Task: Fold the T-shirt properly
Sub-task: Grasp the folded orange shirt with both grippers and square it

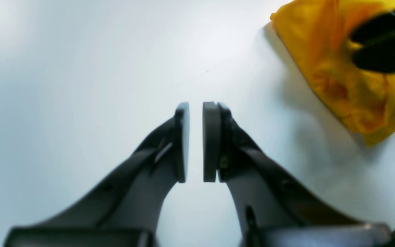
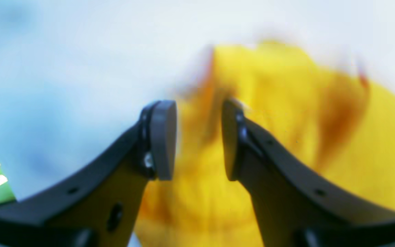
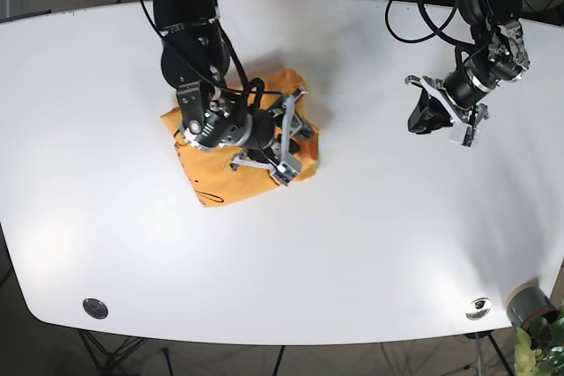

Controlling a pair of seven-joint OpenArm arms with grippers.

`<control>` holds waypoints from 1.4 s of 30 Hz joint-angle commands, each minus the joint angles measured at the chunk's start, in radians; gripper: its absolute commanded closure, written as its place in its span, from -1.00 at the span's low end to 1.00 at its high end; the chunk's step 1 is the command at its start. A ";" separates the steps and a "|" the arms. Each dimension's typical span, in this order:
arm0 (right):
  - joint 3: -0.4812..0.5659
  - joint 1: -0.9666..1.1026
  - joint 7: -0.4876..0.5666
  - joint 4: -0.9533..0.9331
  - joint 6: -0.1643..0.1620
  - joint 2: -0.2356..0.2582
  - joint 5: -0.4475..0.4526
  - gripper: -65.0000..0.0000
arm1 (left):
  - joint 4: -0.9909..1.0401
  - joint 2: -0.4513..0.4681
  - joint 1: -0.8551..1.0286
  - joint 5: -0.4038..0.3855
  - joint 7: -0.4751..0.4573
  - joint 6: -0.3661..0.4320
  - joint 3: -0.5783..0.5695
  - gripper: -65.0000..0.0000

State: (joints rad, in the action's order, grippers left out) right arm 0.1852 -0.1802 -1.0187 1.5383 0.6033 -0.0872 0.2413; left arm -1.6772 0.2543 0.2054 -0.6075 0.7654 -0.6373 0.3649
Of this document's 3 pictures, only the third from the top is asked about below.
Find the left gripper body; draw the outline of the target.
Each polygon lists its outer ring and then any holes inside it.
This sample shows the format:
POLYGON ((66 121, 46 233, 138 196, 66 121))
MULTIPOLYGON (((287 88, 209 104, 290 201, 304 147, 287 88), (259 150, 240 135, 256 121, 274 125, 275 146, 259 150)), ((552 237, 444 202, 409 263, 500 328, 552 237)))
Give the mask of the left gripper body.
POLYGON ((523 43, 489 41, 455 46, 456 68, 445 78, 445 96, 458 114, 468 114, 500 82, 515 82, 530 67, 523 43))

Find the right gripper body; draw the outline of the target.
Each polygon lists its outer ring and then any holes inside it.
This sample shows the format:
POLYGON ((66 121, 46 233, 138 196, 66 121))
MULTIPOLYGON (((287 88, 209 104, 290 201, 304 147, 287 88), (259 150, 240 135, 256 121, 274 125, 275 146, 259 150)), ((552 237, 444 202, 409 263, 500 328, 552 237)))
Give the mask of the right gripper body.
POLYGON ((180 121, 174 134, 199 151, 236 147, 255 161, 277 161, 282 99, 281 92, 266 93, 261 85, 239 94, 181 85, 176 89, 180 121))

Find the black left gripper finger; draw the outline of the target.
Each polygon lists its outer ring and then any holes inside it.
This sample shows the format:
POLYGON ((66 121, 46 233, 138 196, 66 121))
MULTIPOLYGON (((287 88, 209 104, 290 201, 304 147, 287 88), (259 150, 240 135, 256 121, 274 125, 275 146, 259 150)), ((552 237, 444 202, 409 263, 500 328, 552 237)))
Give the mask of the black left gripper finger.
POLYGON ((442 80, 427 76, 409 75, 404 82, 421 89, 419 100, 407 121, 408 131, 426 135, 443 128, 451 128, 458 121, 454 103, 442 80))
POLYGON ((450 140, 463 147, 472 147, 479 136, 479 123, 489 118, 487 105, 478 103, 477 106, 464 111, 448 102, 447 110, 452 123, 450 140))

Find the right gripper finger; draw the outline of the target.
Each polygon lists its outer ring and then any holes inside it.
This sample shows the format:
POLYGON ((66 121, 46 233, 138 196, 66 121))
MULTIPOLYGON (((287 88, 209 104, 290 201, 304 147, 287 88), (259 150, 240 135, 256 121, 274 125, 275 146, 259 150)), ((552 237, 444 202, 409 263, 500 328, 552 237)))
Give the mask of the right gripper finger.
POLYGON ((275 117, 281 118, 281 136, 279 147, 275 151, 278 160, 276 169, 279 174, 299 174, 301 162, 290 152, 292 136, 311 137, 311 128, 299 116, 297 102, 308 94, 308 89, 298 87, 292 94, 280 97, 275 103, 275 117))
POLYGON ((265 171, 275 183, 284 187, 287 187, 296 177, 296 166, 284 160, 263 163, 249 159, 244 154, 235 154, 229 165, 233 171, 238 170, 242 166, 265 171))

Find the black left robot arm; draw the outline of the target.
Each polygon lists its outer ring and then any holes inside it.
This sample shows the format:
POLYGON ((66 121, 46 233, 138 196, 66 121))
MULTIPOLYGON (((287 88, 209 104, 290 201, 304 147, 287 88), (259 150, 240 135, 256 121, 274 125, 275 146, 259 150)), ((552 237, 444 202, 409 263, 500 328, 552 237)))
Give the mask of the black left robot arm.
POLYGON ((530 68, 520 22, 523 0, 452 0, 452 14, 461 15, 471 42, 448 36, 428 16, 425 0, 417 0, 432 37, 455 49, 456 67, 444 79, 409 76, 405 82, 421 90, 407 121, 409 132, 430 134, 451 129, 456 143, 472 146, 478 125, 488 119, 482 100, 501 82, 515 82, 530 68))

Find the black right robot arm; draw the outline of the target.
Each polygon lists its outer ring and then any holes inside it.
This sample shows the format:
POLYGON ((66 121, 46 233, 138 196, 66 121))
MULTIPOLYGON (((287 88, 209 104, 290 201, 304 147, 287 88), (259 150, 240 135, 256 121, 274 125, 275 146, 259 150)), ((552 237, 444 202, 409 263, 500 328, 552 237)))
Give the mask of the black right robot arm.
POLYGON ((296 110, 306 90, 275 92, 262 107, 265 82, 247 77, 219 23, 218 0, 152 0, 144 14, 162 41, 160 67, 175 89, 182 141, 200 151, 236 147, 232 169, 263 169, 279 185, 297 177, 296 140, 313 136, 296 110))

